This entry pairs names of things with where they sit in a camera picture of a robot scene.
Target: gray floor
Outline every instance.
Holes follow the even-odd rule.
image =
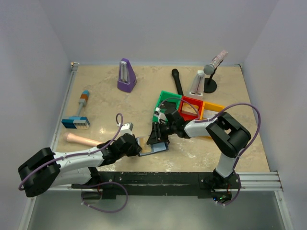
[[[118,208],[123,196],[95,206]],[[49,191],[35,203],[30,230],[283,230],[274,192],[241,192],[225,208],[211,199],[178,196],[130,196],[119,213],[81,205],[80,191]]]

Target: beige table surface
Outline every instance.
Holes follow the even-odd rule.
[[[136,137],[149,135],[152,117],[161,90],[177,93],[171,70],[177,68],[184,93],[187,92],[197,67],[133,66],[137,84],[131,93],[117,89],[118,66],[79,66],[74,79],[66,115],[74,115],[83,90],[90,92],[87,106],[81,111],[91,126],[88,130],[66,129],[61,125],[56,151],[68,152],[85,150],[90,147],[68,143],[63,139],[65,132],[105,142],[117,131],[115,116],[122,113],[124,123],[134,124]],[[240,67],[219,67],[214,77],[218,88],[214,93],[205,94],[203,99],[227,106],[238,102],[249,102],[248,92]],[[256,121],[252,109],[236,106],[228,112],[246,127],[253,136]],[[220,151],[210,138],[182,139],[170,137],[169,151],[143,156],[123,157],[115,164],[100,167],[100,171],[146,171],[146,172],[210,172],[219,160]],[[236,170],[238,172],[269,172],[260,137],[243,154]]]

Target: purple grater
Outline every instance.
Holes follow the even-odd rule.
[[[119,63],[117,88],[131,92],[136,85],[136,76],[128,59],[123,58]]]

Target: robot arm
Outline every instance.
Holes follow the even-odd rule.
[[[165,112],[167,123],[153,122],[151,135],[147,144],[158,142],[169,143],[168,136],[177,134],[180,138],[212,137],[221,150],[221,157],[213,174],[221,179],[227,179],[235,166],[240,151],[251,139],[250,133],[230,114],[224,112],[213,121],[185,121],[179,112],[169,108]]]
[[[142,150],[135,137],[128,133],[101,149],[108,142],[91,149],[68,153],[52,152],[50,148],[41,149],[18,168],[21,180],[30,175],[24,183],[26,196],[37,196],[53,186],[85,184],[94,178],[95,170],[91,168],[113,164],[123,156],[136,156]],[[38,167],[52,160],[53,163],[33,173]]]

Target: white wall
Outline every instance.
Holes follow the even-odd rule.
[[[278,0],[40,0],[71,61],[242,63]]]
[[[307,1],[279,0],[243,64],[261,139],[297,230],[307,226]]]
[[[17,229],[17,168],[50,144],[69,60],[38,0],[0,0],[0,228]]]

